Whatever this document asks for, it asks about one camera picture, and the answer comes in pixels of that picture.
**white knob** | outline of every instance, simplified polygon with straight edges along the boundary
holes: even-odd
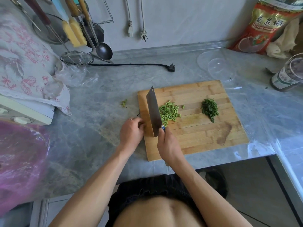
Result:
[[[1,114],[6,114],[6,113],[8,113],[8,112],[9,112],[8,110],[6,110],[6,109],[0,107],[0,115],[1,115]]]
[[[25,117],[14,117],[14,121],[20,124],[27,124],[32,122],[33,120]]]

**white appliance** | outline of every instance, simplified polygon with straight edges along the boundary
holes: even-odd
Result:
[[[54,110],[55,107],[49,104],[0,95],[0,119],[3,120],[48,125],[54,117]]]

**person's left hand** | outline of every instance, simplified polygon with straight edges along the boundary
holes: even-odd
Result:
[[[120,147],[132,154],[144,135],[144,120],[142,118],[128,119],[120,130]]]

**yellow sponge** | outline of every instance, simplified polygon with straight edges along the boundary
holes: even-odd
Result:
[[[71,18],[69,20],[69,25],[71,26],[71,29],[74,31],[74,34],[76,35],[81,46],[87,45],[87,41],[85,40],[85,37],[81,31],[79,23],[76,22],[75,19]]]
[[[74,47],[81,46],[80,42],[78,41],[76,35],[74,34],[73,30],[71,29],[71,26],[66,21],[62,21],[62,27],[64,32],[67,35],[67,38],[69,38],[70,42],[73,44]]]

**purple plastic bag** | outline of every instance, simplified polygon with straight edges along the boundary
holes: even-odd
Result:
[[[0,217],[23,203],[41,179],[49,149],[41,129],[0,120]]]

